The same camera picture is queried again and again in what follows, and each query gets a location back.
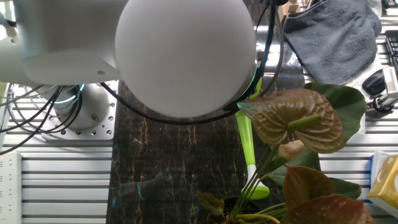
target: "black computer mouse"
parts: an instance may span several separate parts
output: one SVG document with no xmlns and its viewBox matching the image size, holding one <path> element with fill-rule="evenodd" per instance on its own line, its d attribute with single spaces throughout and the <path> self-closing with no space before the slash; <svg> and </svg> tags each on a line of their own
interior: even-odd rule
<svg viewBox="0 0 398 224">
<path fill-rule="evenodd" d="M 384 80 L 383 69 L 378 70 L 362 83 L 366 93 L 372 96 L 380 94 L 386 89 L 386 81 Z"/>
</svg>

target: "white sphere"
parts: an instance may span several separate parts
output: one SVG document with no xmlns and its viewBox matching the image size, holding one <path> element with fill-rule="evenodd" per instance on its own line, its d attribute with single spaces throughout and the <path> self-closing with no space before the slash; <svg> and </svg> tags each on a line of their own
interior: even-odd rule
<svg viewBox="0 0 398 224">
<path fill-rule="evenodd" d="M 242 0 L 130 0 L 116 31 L 123 80 L 175 118 L 217 110 L 243 87 L 256 36 Z"/>
</svg>

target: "cable bundle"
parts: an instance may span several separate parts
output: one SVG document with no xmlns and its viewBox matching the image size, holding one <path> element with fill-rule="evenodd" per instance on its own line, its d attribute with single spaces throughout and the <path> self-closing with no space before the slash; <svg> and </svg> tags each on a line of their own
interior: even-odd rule
<svg viewBox="0 0 398 224">
<path fill-rule="evenodd" d="M 31 90 L 31 91 L 27 91 L 27 92 L 26 92 L 25 94 L 23 94 L 22 96 L 19 96 L 19 97 L 17 97 L 17 98 L 13 98 L 13 97 L 10 97 L 10 96 L 12 95 L 12 93 L 11 93 L 11 85 L 10 85 L 9 91 L 8 91 L 9 96 L 8 96 L 7 98 L 10 98 L 10 99 L 12 99 L 12 100 L 3 103 L 1 106 L 7 106 L 7 111 L 8 111 L 8 113 L 10 114 L 10 117 L 11 117 L 12 121 L 13 121 L 14 123 L 16 123 L 16 125 L 15 125 L 15 126 L 12 126 L 12 127 L 10 127 L 10 128 L 2 129 L 2 130 L 0 130 L 0 133 L 7 132 L 7 131 L 11 131 L 11 130 L 16 129 L 16 128 L 21 128 L 21 129 L 23 129 L 24 131 L 29 132 L 30 135 L 29 135 L 26 139 L 24 139 L 23 141 L 21 141 L 19 144 L 15 145 L 14 147 L 12 147 L 12 148 L 10 148 L 10 149 L 7 149 L 7 150 L 5 150 L 5 151 L 3 151 L 3 152 L 0 152 L 0 155 L 6 154 L 6 153 L 8 153 L 8 152 L 11 152 L 11 151 L 17 149 L 18 147 L 21 147 L 21 146 L 22 146 L 23 144 L 25 144 L 28 140 L 30 140 L 32 137 L 34 137 L 35 134 L 40 134 L 40 133 L 49 133 L 49 134 L 50 134 L 50 133 L 59 133 L 59 132 L 62 132 L 63 130 L 67 129 L 67 128 L 76 120 L 76 118 L 77 118 L 77 116 L 79 115 L 79 112 L 80 112 L 80 110 L 81 110 L 81 107 L 82 107 L 82 105 L 83 105 L 83 98 L 82 98 L 82 95 L 81 95 L 81 91 L 78 91 L 78 93 L 76 94 L 76 96 L 75 96 L 75 99 L 76 99 L 76 100 L 72 101 L 72 103 L 73 103 L 72 109 L 70 110 L 70 112 L 69 112 L 69 114 L 67 115 L 67 118 L 65 119 L 64 122 L 62 122 L 59 126 L 57 126 L 57 127 L 55 127 L 55 128 L 52 128 L 52 129 L 49 129 L 49 130 L 43 130 L 43 129 L 42 129 L 42 127 L 43 127 L 45 121 L 46 121 L 47 118 L 50 116 L 50 112 L 51 112 L 51 110 L 52 110 L 54 104 L 56 103 L 57 98 L 59 97 L 59 95 L 61 94 L 61 92 L 63 91 L 63 89 L 65 88 L 64 86 L 58 86 L 57 90 L 54 92 L 54 94 L 51 96 L 51 98 L 44 104 L 44 106 L 41 107 L 41 108 L 38 108 L 39 111 L 38 111 L 36 114 L 34 114 L 32 117 L 26 119 L 26 118 L 24 117 L 24 115 L 22 114 L 22 112 L 20 111 L 20 109 L 19 109 L 19 107 L 18 107 L 16 101 L 19 100 L 19 99 L 21 99 L 21 98 L 24 98 L 24 97 L 29 97 L 29 98 L 31 98 L 32 96 L 29 96 L 29 95 L 30 95 L 32 92 L 38 90 L 38 89 L 41 88 L 41 87 L 42 87 L 42 86 L 38 86 L 38 87 L 34 88 L 34 89 Z M 19 113 L 19 115 L 21 116 L 21 118 L 24 120 L 23 122 L 19 123 L 19 122 L 17 121 L 17 119 L 15 118 L 14 114 L 11 112 L 10 107 L 12 106 L 12 104 L 14 104 L 14 106 L 15 106 L 17 112 Z M 38 115 L 41 114 L 41 113 L 45 113 L 45 116 L 44 116 L 43 121 L 42 121 L 42 122 L 40 123 L 40 125 L 38 125 L 38 126 L 33 125 L 33 124 L 31 123 L 31 121 L 33 121 L 33 120 L 34 120 L 36 117 L 38 117 Z M 33 127 L 33 128 L 34 128 L 34 131 L 25 128 L 25 127 L 24 127 L 25 124 L 29 124 L 31 127 Z"/>
</svg>

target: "plant stem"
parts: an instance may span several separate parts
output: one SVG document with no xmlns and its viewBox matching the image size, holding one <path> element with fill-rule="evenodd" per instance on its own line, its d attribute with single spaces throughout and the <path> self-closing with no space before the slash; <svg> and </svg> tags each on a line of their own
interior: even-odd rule
<svg viewBox="0 0 398 224">
<path fill-rule="evenodd" d="M 262 161 L 262 162 L 259 164 L 259 166 L 261 166 L 261 168 L 260 168 L 260 169 L 257 169 L 258 172 L 256 172 L 256 173 L 257 173 L 256 178 L 258 178 L 258 175 L 264 173 L 264 171 L 268 168 L 268 166 L 269 166 L 269 164 L 271 163 L 272 159 L 274 158 L 274 156 L 276 155 L 276 153 L 278 153 L 278 148 L 279 148 L 279 146 L 271 146 L 271 153 L 270 153 L 270 155 L 269 155 L 268 158 L 267 158 L 267 162 L 266 162 L 264 165 L 261 165 L 262 162 L 264 162 L 264 161 Z M 250 196 L 248 196 L 248 197 L 246 197 L 246 198 L 251 198 L 251 196 L 254 194 L 254 190 L 251 190 L 251 189 L 256 189 L 256 187 L 261 183 L 261 181 L 260 181 L 260 180 L 256 180 L 254 183 L 256 183 L 255 186 L 253 186 L 253 187 L 251 187 L 251 188 L 249 189 L 249 192 L 251 193 Z M 247 199 L 246 201 L 244 201 L 243 207 L 242 207 L 242 208 L 246 207 L 246 205 L 247 205 L 248 203 L 249 203 L 249 199 Z"/>
<path fill-rule="evenodd" d="M 264 209 L 263 211 L 257 212 L 256 214 L 262 214 L 262 213 L 265 213 L 266 211 L 269 211 L 269 210 L 272 210 L 274 208 L 281 207 L 281 206 L 286 206 L 286 203 L 280 203 L 278 205 L 271 206 L 269 208 Z"/>
<path fill-rule="evenodd" d="M 266 151 L 265 151 L 264 155 L 262 156 L 261 161 L 260 161 L 259 164 L 262 164 L 262 163 L 266 160 L 266 158 L 267 158 L 267 153 L 268 153 L 268 150 L 269 150 L 270 148 L 271 148 L 270 145 L 268 145 L 267 148 L 266 148 Z M 259 169 L 257 168 L 256 172 L 255 172 L 254 175 L 251 177 L 251 179 L 250 179 L 250 181 L 249 181 L 249 184 L 246 184 L 246 186 L 243 188 L 243 193 L 239 196 L 238 201 L 236 202 L 234 208 L 232 209 L 231 218 L 235 218 L 236 215 L 237 215 L 239 212 L 241 212 L 241 210 L 243 209 L 243 205 L 244 205 L 245 200 L 247 199 L 247 196 L 248 196 L 248 194 L 249 194 L 248 189 L 251 189 L 251 188 L 253 187 L 254 183 L 256 183 L 256 181 L 254 181 L 254 179 L 257 177 L 257 173 L 259 173 L 260 171 L 261 171 L 261 170 L 259 170 Z"/>
<path fill-rule="evenodd" d="M 263 175 L 259 180 L 260 182 L 267 179 L 269 177 L 269 174 Z"/>
<path fill-rule="evenodd" d="M 271 212 L 267 212 L 267 213 L 264 213 L 264 214 L 274 217 L 276 215 L 284 214 L 286 212 L 287 212 L 287 208 L 281 208 L 281 209 L 278 209 L 278 210 L 275 210 L 275 211 L 271 211 Z"/>
<path fill-rule="evenodd" d="M 279 224 L 280 222 L 278 219 L 269 216 L 269 215 L 263 215 L 263 214 L 245 214 L 245 215 L 237 215 L 236 218 L 266 218 L 268 220 L 273 221 L 276 224 Z"/>
<path fill-rule="evenodd" d="M 278 215 L 274 215 L 274 218 L 282 218 L 286 213 L 281 213 Z"/>
</svg>

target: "dark marble surface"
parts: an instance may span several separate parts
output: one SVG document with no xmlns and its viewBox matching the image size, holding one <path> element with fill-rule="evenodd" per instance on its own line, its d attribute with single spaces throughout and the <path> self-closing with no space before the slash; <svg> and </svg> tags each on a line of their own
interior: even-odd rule
<svg viewBox="0 0 398 224">
<path fill-rule="evenodd" d="M 247 3 L 258 16 L 260 8 Z M 263 88 L 272 78 L 278 52 L 271 50 Z M 286 44 L 284 52 L 284 66 L 272 92 L 304 84 L 302 68 Z M 130 105 L 152 113 L 123 81 L 118 91 Z M 254 144 L 259 160 L 265 146 L 256 134 Z M 206 224 L 208 212 L 197 202 L 196 192 L 229 197 L 239 195 L 245 183 L 246 164 L 234 116 L 208 124 L 174 126 L 149 121 L 118 104 L 108 224 Z M 272 193 L 258 203 L 265 207 L 283 202 L 281 188 L 273 182 L 266 184 Z"/>
</svg>

